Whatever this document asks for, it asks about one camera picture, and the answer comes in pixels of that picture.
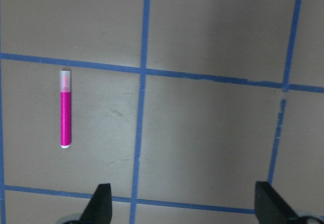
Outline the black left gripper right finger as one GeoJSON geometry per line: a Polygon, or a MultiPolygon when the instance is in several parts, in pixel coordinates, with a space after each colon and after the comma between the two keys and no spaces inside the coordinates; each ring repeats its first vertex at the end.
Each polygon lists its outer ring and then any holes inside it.
{"type": "Polygon", "coordinates": [[[259,223],[299,223],[297,213],[266,181],[255,183],[255,216],[259,223]]]}

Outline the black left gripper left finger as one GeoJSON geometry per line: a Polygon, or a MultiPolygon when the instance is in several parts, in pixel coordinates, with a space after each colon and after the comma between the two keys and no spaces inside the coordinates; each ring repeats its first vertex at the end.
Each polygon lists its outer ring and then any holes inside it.
{"type": "Polygon", "coordinates": [[[77,223],[110,224],[111,220],[111,185],[99,184],[77,223]]]}

